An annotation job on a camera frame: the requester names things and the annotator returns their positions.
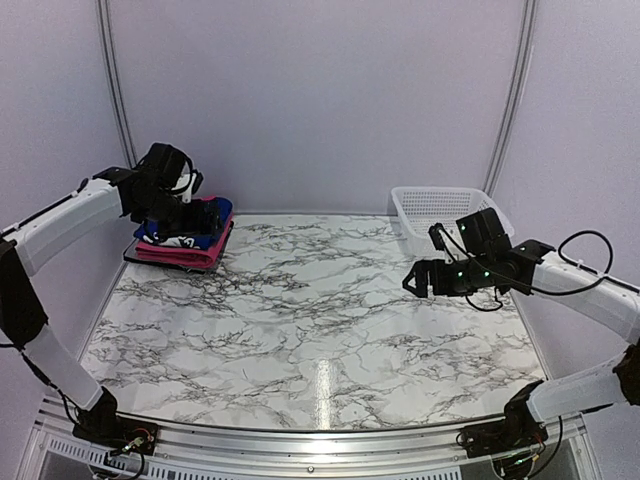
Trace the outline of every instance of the wire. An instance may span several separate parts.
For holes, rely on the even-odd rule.
[[[498,300],[498,297],[496,297],[496,301],[498,302],[498,305],[495,307],[491,307],[491,308],[482,308],[477,306],[475,303],[473,303],[471,301],[471,298],[467,295],[466,297],[464,297],[465,300],[467,301],[467,303],[469,305],[471,305],[473,308],[475,308],[476,310],[480,311],[480,312],[497,312],[498,310],[500,310],[502,307],[504,307],[504,303],[502,303],[500,300]]]
[[[138,455],[140,455],[140,467],[138,468],[138,471],[132,476],[132,477],[123,477],[121,474],[117,474],[117,475],[113,475],[111,472],[109,471],[104,471],[104,472],[96,472],[93,467],[89,464],[87,464],[87,467],[89,467],[89,471],[91,472],[91,474],[94,476],[94,478],[100,478],[103,480],[138,480],[142,474],[144,473],[144,467],[146,465],[146,460],[144,457],[144,453],[142,453],[140,450],[137,449],[132,449],[132,452],[136,452]]]
[[[586,234],[594,234],[594,235],[598,236],[599,238],[603,239],[604,242],[607,244],[607,248],[609,250],[609,261],[607,262],[607,267],[605,268],[605,270],[603,272],[604,275],[602,277],[600,277],[598,280],[596,280],[595,282],[593,282],[593,283],[591,283],[589,285],[586,285],[586,286],[580,287],[580,288],[576,288],[575,290],[566,290],[566,291],[562,291],[562,292],[554,292],[554,291],[544,290],[542,288],[534,287],[533,285],[528,285],[526,283],[519,282],[519,281],[514,280],[514,279],[512,279],[510,277],[507,277],[506,275],[501,275],[499,273],[494,272],[493,270],[491,270],[491,269],[485,267],[484,265],[482,265],[478,260],[476,260],[475,257],[472,257],[471,255],[469,255],[469,252],[467,252],[465,249],[463,249],[458,244],[458,242],[456,242],[454,240],[454,238],[451,235],[449,235],[449,232],[447,232],[444,228],[440,228],[440,231],[444,232],[444,234],[449,238],[449,240],[451,240],[451,243],[453,243],[458,250],[460,250],[469,260],[474,262],[476,265],[478,265],[485,272],[489,272],[490,274],[492,274],[492,275],[494,275],[494,276],[496,276],[498,278],[502,278],[504,280],[508,280],[512,285],[519,285],[521,287],[530,289],[530,290],[532,290],[534,292],[543,293],[545,295],[549,295],[549,296],[552,296],[552,297],[564,297],[566,295],[575,295],[575,294],[586,292],[587,290],[591,290],[592,288],[597,287],[598,285],[600,285],[602,282],[604,282],[607,279],[606,274],[609,273],[609,271],[611,270],[611,266],[613,265],[613,246],[611,245],[611,242],[609,241],[609,239],[607,237],[605,237],[600,232],[596,232],[595,230],[582,230],[580,232],[574,233],[572,236],[567,238],[567,240],[562,242],[561,247],[564,247],[569,241],[573,240],[574,238],[577,238],[577,236],[586,235]]]
[[[529,478],[534,478],[534,477],[537,477],[538,475],[540,475],[540,473],[545,468],[547,468],[549,466],[551,461],[554,459],[554,457],[558,453],[558,450],[560,450],[560,444],[562,443],[562,434],[564,433],[564,426],[562,424],[562,417],[558,417],[558,421],[560,422],[560,433],[558,434],[558,443],[556,443],[556,448],[553,450],[553,452],[549,456],[549,459],[546,461],[546,463],[544,465],[542,465],[536,472],[534,472],[531,475],[529,475]]]
[[[55,388],[55,390],[58,392],[58,394],[60,395],[60,398],[62,398],[62,404],[64,405],[64,411],[67,414],[67,417],[69,418],[69,420],[71,421],[71,423],[73,423],[76,427],[78,427],[80,430],[84,431],[85,433],[94,436],[94,434],[92,432],[89,432],[86,428],[84,428],[80,423],[78,423],[78,421],[73,418],[73,416],[71,415],[71,411],[69,410],[69,401],[71,401],[71,403],[73,403],[75,405],[75,402],[73,402],[73,400],[71,400],[70,398],[67,398],[67,396],[62,393],[62,390],[60,390],[58,387],[56,387],[55,385],[52,385],[53,388]],[[149,440],[149,438],[151,438],[151,434],[149,433],[148,430],[142,428],[142,429],[137,429],[137,430],[143,430],[146,434],[147,434],[147,440]],[[119,438],[107,438],[104,439],[107,440],[109,442],[121,442],[124,445],[128,445],[129,442],[127,442],[124,439],[119,439]],[[109,479],[113,479],[113,480],[137,480],[138,478],[140,478],[142,476],[142,473],[144,472],[144,467],[145,467],[145,458],[144,458],[144,454],[138,450],[137,448],[132,448],[131,449],[132,452],[136,452],[138,455],[140,455],[140,468],[138,469],[138,472],[132,476],[132,477],[121,477],[120,475],[116,476],[116,477],[112,477],[112,476],[104,476],[104,474],[102,473],[97,473],[94,472],[93,469],[91,468],[91,465],[87,466],[89,467],[89,470],[91,471],[91,473],[93,475],[101,475],[102,478],[109,478]]]

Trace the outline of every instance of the white marble surface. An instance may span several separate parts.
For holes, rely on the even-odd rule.
[[[185,422],[360,429],[499,413],[543,378],[515,307],[405,292],[412,260],[392,227],[238,216],[216,275],[129,265],[83,364],[122,410]]]

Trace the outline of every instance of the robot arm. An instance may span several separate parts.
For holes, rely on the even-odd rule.
[[[185,165],[189,172],[183,175]],[[0,330],[38,378],[78,407],[80,428],[74,434],[79,437],[107,444],[107,439],[121,440],[126,422],[116,416],[113,395],[55,337],[29,277],[77,239],[119,217],[130,216],[136,223],[157,221],[159,230],[171,234],[193,229],[193,221],[183,223],[198,217],[190,212],[189,201],[201,183],[202,175],[184,153],[154,144],[134,169],[109,168],[0,232]]]
[[[416,262],[403,286],[418,297],[468,296],[480,288],[510,289],[563,304],[606,326],[631,346],[612,360],[574,375],[535,382],[505,406],[505,419],[465,427],[470,457],[496,454],[546,440],[544,422],[614,403],[640,405],[640,295],[637,287],[578,262],[535,240],[511,246],[493,209],[458,220],[458,232],[435,225],[430,235],[445,260]],[[462,238],[462,248],[454,238]]]

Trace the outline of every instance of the plastic basket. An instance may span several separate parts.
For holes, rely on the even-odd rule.
[[[456,220],[485,208],[498,213],[507,235],[514,234],[509,219],[489,196],[475,188],[455,187],[396,187],[391,190],[402,230],[409,250],[424,259],[445,258],[444,252],[433,248],[429,227],[442,223],[449,233],[462,244]]]

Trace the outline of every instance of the light purple wall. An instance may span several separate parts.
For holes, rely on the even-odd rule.
[[[385,213],[481,186],[522,2],[114,2],[138,149],[166,140],[239,210]]]
[[[558,245],[574,231],[600,230],[614,245],[613,273],[640,284],[640,5],[541,2],[534,44],[494,197],[519,239]],[[593,240],[569,253],[602,267],[604,249]],[[536,298],[522,305],[556,377],[624,348],[563,307]],[[589,428],[606,480],[640,477],[640,409],[591,415]]]
[[[75,189],[123,157],[93,2],[9,0],[0,16],[0,226]],[[50,324],[77,352],[119,265],[126,222],[106,226],[34,278]],[[0,342],[5,338],[0,334]],[[0,477],[14,478],[42,389],[0,351]]]

